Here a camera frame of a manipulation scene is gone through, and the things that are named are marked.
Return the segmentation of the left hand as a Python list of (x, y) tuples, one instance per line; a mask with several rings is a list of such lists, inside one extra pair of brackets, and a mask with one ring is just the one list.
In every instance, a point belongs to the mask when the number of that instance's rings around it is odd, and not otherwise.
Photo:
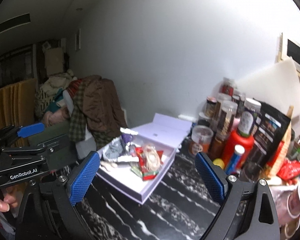
[(18, 205), (17, 187), (12, 186), (6, 188), (4, 192), (4, 199), (0, 199), (0, 212), (7, 212), (10, 208), (16, 208)]

